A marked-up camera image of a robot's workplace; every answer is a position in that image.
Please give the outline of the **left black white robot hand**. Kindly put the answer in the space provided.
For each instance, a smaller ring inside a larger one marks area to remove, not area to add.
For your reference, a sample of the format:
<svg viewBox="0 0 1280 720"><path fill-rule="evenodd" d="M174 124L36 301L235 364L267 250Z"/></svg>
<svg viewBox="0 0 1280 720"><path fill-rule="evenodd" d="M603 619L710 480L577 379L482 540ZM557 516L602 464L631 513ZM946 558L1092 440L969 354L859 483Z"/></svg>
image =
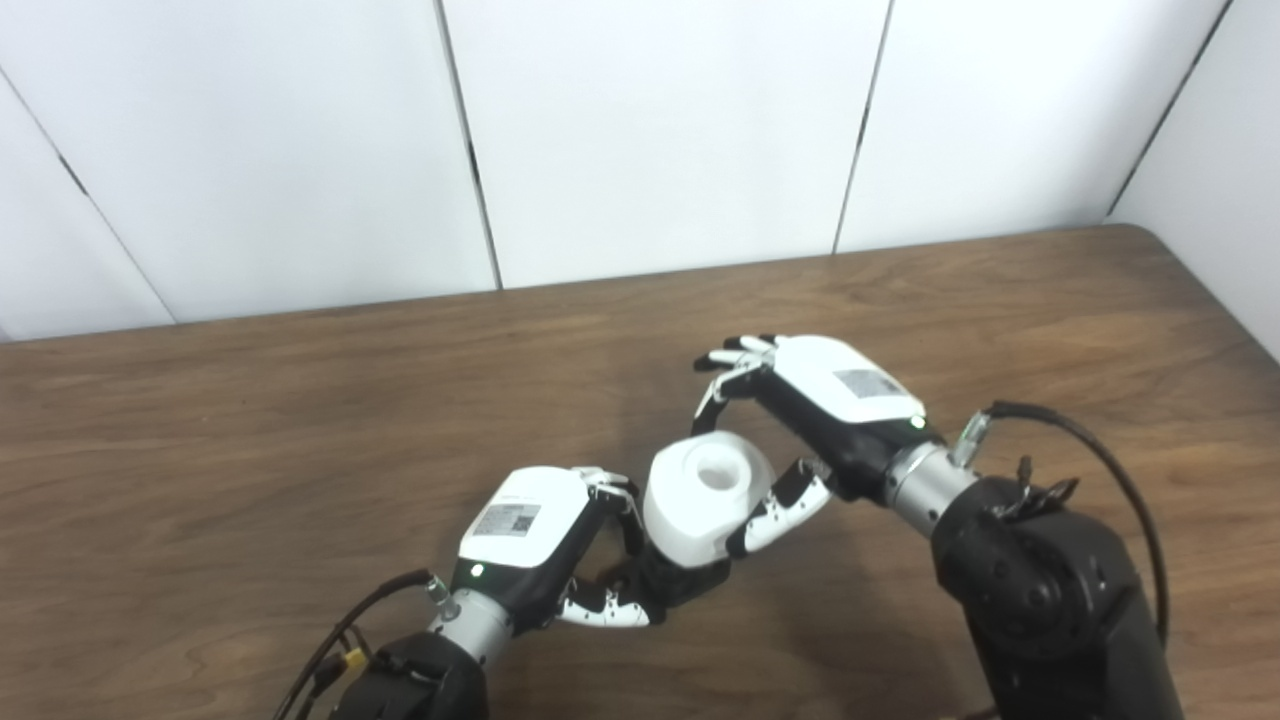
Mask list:
<svg viewBox="0 0 1280 720"><path fill-rule="evenodd" d="M637 559L646 537L640 491L602 468L512 471L460 542L453 589L480 594L504 614L513 637L558 619L585 626L657 626L667 610L636 578L589 582L577 566L608 521Z"/></svg>

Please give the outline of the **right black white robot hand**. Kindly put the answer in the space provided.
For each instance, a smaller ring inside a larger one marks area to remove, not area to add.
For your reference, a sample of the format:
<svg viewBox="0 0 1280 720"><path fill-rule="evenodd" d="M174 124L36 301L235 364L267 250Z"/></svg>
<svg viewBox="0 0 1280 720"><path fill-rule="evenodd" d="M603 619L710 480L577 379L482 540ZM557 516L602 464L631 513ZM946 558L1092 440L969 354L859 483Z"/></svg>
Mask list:
<svg viewBox="0 0 1280 720"><path fill-rule="evenodd" d="M751 400L797 437L794 461L727 536L739 560L808 521L832 498L890 507L897 466L942 445L924 404L845 341L818 334L742 334L692 363L714 373L694 413L692 436L717 428L736 400Z"/></svg>

